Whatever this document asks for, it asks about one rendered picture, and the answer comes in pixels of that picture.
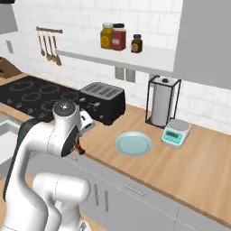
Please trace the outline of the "grey drawer front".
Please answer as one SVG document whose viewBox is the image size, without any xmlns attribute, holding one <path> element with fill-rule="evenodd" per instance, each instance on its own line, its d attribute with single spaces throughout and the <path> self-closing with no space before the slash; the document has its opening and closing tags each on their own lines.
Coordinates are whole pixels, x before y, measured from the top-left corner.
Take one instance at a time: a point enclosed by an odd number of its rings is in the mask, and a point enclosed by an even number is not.
<svg viewBox="0 0 231 231">
<path fill-rule="evenodd" d="M 180 206 L 173 231 L 231 231 L 231 229 L 190 208 Z"/>
<path fill-rule="evenodd" d="M 126 177 L 125 175 L 111 170 L 110 168 L 104 167 L 102 169 L 102 176 L 103 179 L 112 183 L 113 185 L 117 186 L 119 189 L 123 189 L 124 191 L 132 194 L 133 196 L 137 197 L 138 199 L 146 202 L 147 204 L 159 209 L 161 212 L 176 218 L 178 216 L 179 211 L 179 204 L 174 200 L 163 196 L 161 193 L 150 189 L 144 186 L 141 183 L 138 183 L 135 180 Z M 145 193 L 145 196 L 142 197 L 136 193 L 133 193 L 131 190 L 126 189 L 124 185 L 130 185 L 142 192 Z"/>
</svg>

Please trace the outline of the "open white drawer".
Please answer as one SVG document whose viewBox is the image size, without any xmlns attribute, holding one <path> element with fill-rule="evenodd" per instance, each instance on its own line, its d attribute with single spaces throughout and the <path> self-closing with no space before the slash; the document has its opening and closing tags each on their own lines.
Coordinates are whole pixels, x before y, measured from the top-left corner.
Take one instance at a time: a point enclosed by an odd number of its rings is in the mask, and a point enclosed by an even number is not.
<svg viewBox="0 0 231 231">
<path fill-rule="evenodd" d="M 20 126 L 21 122 L 0 114 L 0 165 L 13 157 Z"/>
</svg>

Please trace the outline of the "black toaster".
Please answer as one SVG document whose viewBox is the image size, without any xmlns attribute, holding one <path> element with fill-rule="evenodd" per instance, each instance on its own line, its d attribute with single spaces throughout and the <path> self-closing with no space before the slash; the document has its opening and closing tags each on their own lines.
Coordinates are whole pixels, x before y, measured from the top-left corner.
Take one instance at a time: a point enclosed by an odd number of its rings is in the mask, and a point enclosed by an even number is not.
<svg viewBox="0 0 231 231">
<path fill-rule="evenodd" d="M 79 103 L 93 119 L 111 125 L 125 113 L 125 91 L 103 82 L 93 82 L 79 91 Z"/>
</svg>

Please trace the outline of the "grey range hood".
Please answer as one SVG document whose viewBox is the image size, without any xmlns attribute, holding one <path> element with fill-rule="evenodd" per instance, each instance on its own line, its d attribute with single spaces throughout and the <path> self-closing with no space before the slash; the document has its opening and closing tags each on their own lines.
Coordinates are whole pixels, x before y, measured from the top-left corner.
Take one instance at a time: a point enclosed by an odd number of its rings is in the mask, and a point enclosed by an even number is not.
<svg viewBox="0 0 231 231">
<path fill-rule="evenodd" d="M 0 34 L 18 31 L 13 9 L 14 3 L 15 0 L 0 0 Z"/>
</svg>

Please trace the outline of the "black hob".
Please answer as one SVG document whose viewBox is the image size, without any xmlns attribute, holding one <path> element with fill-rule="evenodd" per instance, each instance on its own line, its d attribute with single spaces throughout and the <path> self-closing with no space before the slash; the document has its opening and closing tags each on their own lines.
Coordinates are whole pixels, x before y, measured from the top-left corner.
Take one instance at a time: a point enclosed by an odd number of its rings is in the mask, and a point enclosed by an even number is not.
<svg viewBox="0 0 231 231">
<path fill-rule="evenodd" d="M 53 105 L 61 100 L 79 103 L 79 91 L 28 76 L 0 86 L 0 102 L 43 122 L 53 120 Z"/>
</svg>

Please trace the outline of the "red-brown meat piece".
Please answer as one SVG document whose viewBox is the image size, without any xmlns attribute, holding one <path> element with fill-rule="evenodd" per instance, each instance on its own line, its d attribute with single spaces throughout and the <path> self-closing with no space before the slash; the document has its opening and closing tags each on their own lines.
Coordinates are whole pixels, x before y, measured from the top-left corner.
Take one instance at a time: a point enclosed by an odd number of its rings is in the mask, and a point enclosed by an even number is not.
<svg viewBox="0 0 231 231">
<path fill-rule="evenodd" d="M 84 153 L 86 152 L 86 151 L 81 147 L 80 141 L 79 141 L 79 140 L 77 140 L 77 142 L 76 142 L 76 149 L 78 150 L 78 152 L 79 152 L 80 155 L 82 155 L 82 154 L 84 154 Z"/>
</svg>

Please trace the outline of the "red jar black lid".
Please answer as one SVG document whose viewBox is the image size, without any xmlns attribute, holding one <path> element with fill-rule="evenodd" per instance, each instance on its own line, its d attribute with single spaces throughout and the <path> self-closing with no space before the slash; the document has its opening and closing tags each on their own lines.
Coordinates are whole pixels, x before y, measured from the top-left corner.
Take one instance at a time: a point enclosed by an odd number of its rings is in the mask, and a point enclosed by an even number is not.
<svg viewBox="0 0 231 231">
<path fill-rule="evenodd" d="M 113 24 L 112 33 L 112 49 L 115 51 L 122 51 L 126 44 L 126 30 L 123 23 Z"/>
</svg>

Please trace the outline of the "light blue plate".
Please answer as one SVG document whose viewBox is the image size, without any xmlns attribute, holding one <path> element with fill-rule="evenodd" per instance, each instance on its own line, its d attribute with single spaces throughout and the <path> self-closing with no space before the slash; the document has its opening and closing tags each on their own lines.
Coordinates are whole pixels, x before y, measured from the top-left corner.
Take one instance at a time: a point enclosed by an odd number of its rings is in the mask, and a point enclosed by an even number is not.
<svg viewBox="0 0 231 231">
<path fill-rule="evenodd" d="M 152 149 L 152 140 L 140 132 L 125 132 L 115 139 L 116 149 L 130 156 L 148 153 Z"/>
</svg>

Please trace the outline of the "white paper towel roll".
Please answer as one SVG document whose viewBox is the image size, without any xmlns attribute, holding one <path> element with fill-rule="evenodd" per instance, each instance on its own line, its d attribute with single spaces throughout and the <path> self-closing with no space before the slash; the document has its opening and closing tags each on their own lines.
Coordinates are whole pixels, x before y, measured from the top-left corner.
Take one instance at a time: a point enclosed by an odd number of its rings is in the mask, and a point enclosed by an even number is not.
<svg viewBox="0 0 231 231">
<path fill-rule="evenodd" d="M 169 118 L 168 111 L 172 104 L 171 97 L 174 96 L 171 88 L 175 80 L 158 77 L 154 82 L 151 121 L 154 125 L 165 126 Z"/>
</svg>

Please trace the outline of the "small brown jar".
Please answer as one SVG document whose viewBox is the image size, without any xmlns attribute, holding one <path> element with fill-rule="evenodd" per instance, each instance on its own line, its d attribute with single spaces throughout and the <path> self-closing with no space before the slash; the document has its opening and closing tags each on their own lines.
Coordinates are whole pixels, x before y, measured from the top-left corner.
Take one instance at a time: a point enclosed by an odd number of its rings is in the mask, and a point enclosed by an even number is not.
<svg viewBox="0 0 231 231">
<path fill-rule="evenodd" d="M 140 53 L 143 50 L 143 40 L 141 34 L 135 34 L 131 43 L 131 52 Z"/>
</svg>

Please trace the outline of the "white wall shelf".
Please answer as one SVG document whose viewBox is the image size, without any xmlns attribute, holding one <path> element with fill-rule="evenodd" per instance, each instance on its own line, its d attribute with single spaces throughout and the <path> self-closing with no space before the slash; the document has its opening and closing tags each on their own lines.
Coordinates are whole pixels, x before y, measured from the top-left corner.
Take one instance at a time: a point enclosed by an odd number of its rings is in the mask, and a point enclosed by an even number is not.
<svg viewBox="0 0 231 231">
<path fill-rule="evenodd" d="M 60 56 L 132 69 L 164 77 L 173 76 L 175 50 L 144 46 L 140 53 L 102 49 L 99 40 L 75 42 L 57 49 Z"/>
</svg>

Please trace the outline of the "hanging wooden spoon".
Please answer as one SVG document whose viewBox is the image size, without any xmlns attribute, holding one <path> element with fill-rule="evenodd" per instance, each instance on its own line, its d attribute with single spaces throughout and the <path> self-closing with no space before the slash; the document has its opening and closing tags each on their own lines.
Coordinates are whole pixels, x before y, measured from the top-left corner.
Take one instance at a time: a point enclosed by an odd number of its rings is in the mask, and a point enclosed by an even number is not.
<svg viewBox="0 0 231 231">
<path fill-rule="evenodd" d="M 57 62 L 57 60 L 56 60 L 56 56 L 53 54 L 53 51 L 52 51 L 52 46 L 51 46 L 51 37 L 50 37 L 50 35 L 48 35 L 48 40 L 49 40 L 49 45 L 50 45 L 50 49 L 51 49 L 51 59 L 52 59 L 52 61 L 53 62 Z"/>
<path fill-rule="evenodd" d="M 42 40 L 41 40 L 41 36 L 39 34 L 39 31 L 38 31 L 38 38 L 39 38 L 39 43 L 40 43 L 40 47 L 41 47 L 41 55 L 44 57 L 45 56 L 45 51 L 42 48 Z"/>
<path fill-rule="evenodd" d="M 46 59 L 48 61 L 51 61 L 51 55 L 48 53 L 46 38 L 45 38 L 44 34 L 42 35 L 42 38 L 43 38 L 43 42 L 44 42 L 44 46 L 45 46 L 45 50 L 46 50 Z"/>
<path fill-rule="evenodd" d="M 57 50 L 57 44 L 56 44 L 56 39 L 55 39 L 55 36 L 54 36 L 54 35 L 52 35 L 52 39 L 53 39 L 54 48 L 55 48 L 55 50 Z M 56 52 L 56 64 L 57 64 L 58 66 L 61 66 L 61 60 L 60 60 L 60 57 L 59 57 L 59 55 L 58 55 L 57 52 Z"/>
</svg>

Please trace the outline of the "wooden utensil rail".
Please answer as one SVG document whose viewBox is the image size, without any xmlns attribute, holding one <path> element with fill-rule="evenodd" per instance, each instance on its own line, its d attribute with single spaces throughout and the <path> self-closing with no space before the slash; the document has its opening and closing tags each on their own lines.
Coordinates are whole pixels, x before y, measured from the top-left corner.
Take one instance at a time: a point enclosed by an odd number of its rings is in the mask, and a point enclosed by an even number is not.
<svg viewBox="0 0 231 231">
<path fill-rule="evenodd" d="M 38 27 L 36 26 L 36 31 L 40 31 L 40 32 L 52 32 L 52 33 L 61 33 L 63 34 L 62 29 L 52 29 L 52 28 L 43 28 L 43 27 Z"/>
</svg>

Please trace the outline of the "grey wall cupboard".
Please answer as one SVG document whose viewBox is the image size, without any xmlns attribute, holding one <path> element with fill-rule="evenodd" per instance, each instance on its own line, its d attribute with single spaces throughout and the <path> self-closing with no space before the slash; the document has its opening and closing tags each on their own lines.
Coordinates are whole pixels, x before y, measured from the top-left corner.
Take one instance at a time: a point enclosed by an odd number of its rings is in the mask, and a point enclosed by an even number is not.
<svg viewBox="0 0 231 231">
<path fill-rule="evenodd" d="M 183 0 L 173 76 L 231 89 L 231 0 Z"/>
</svg>

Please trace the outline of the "yellow jar black lid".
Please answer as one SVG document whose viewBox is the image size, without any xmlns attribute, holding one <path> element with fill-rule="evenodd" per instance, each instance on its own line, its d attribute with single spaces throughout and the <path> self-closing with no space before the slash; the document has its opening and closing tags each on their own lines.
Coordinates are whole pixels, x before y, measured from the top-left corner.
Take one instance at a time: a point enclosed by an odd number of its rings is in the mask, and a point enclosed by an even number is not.
<svg viewBox="0 0 231 231">
<path fill-rule="evenodd" d="M 112 34 L 113 34 L 113 24 L 103 23 L 102 31 L 100 33 L 100 43 L 103 49 L 112 48 Z"/>
</svg>

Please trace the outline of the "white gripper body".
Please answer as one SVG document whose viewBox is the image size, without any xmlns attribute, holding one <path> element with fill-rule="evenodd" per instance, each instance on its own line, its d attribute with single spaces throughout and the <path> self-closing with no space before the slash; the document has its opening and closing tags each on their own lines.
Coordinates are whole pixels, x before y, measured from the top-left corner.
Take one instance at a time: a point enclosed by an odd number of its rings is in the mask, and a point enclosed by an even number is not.
<svg viewBox="0 0 231 231">
<path fill-rule="evenodd" d="M 92 129 L 96 125 L 93 118 L 85 110 L 80 111 L 80 122 L 81 122 L 81 127 L 80 127 L 81 133 L 85 133 L 85 132 L 89 131 L 90 129 Z"/>
</svg>

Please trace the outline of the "grey cupboard door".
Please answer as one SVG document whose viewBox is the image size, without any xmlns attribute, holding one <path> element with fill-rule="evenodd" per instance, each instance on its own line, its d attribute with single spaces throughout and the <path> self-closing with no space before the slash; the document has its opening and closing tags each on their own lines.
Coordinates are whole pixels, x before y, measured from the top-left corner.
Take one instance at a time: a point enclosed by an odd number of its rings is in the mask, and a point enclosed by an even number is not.
<svg viewBox="0 0 231 231">
<path fill-rule="evenodd" d="M 173 231 L 175 219 L 104 180 L 106 231 Z"/>
<path fill-rule="evenodd" d="M 84 179 L 89 181 L 91 191 L 88 199 L 83 204 L 79 205 L 79 209 L 83 214 L 85 214 L 91 220 L 100 224 L 103 221 L 103 202 L 102 202 L 100 181 L 91 174 L 84 176 Z M 95 202 L 94 184 L 97 184 L 98 200 L 99 200 L 98 206 L 96 206 L 96 202 Z"/>
</svg>

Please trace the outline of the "grey wall socket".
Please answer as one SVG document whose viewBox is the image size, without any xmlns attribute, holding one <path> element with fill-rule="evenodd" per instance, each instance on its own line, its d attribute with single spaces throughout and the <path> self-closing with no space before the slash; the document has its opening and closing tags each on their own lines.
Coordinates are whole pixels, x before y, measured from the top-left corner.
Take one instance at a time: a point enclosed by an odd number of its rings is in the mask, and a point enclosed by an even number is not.
<svg viewBox="0 0 231 231">
<path fill-rule="evenodd" d="M 123 68 L 115 67 L 115 78 L 116 79 L 125 79 L 125 70 Z"/>
<path fill-rule="evenodd" d="M 5 42 L 6 42 L 7 49 L 9 51 L 9 53 L 14 54 L 14 49 L 13 49 L 13 45 L 12 45 L 11 41 L 5 41 Z"/>
<path fill-rule="evenodd" d="M 125 80 L 135 83 L 135 71 L 132 69 L 125 70 Z"/>
</svg>

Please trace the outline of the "white teal kitchen scale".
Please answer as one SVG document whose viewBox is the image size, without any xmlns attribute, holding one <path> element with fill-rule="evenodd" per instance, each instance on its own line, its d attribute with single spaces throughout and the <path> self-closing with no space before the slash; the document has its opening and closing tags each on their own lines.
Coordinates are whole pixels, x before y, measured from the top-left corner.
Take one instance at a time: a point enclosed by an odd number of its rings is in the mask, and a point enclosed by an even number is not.
<svg viewBox="0 0 231 231">
<path fill-rule="evenodd" d="M 172 119 L 164 128 L 162 142 L 175 147 L 181 148 L 189 137 L 191 125 L 180 119 Z"/>
</svg>

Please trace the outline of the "brown wooden knife block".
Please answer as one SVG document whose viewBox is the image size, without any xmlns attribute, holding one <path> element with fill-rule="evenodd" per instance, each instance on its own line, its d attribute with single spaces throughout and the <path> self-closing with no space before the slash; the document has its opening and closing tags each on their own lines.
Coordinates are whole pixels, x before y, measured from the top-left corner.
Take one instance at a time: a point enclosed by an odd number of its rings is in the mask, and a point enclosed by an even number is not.
<svg viewBox="0 0 231 231">
<path fill-rule="evenodd" d="M 20 75 L 21 73 L 22 72 L 9 60 L 0 57 L 0 78 L 9 79 L 11 77 Z"/>
</svg>

